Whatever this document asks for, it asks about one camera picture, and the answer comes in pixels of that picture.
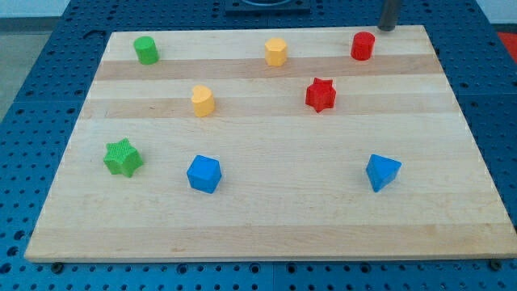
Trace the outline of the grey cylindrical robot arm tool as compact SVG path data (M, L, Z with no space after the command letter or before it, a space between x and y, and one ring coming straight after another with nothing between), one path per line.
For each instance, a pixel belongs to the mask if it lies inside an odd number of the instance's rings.
M397 26L402 0L384 0L377 27L383 32L391 32Z

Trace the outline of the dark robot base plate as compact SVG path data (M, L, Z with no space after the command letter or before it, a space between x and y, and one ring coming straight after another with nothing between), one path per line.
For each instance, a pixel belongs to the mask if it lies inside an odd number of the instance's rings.
M244 13L310 12L310 0L224 0L227 15Z

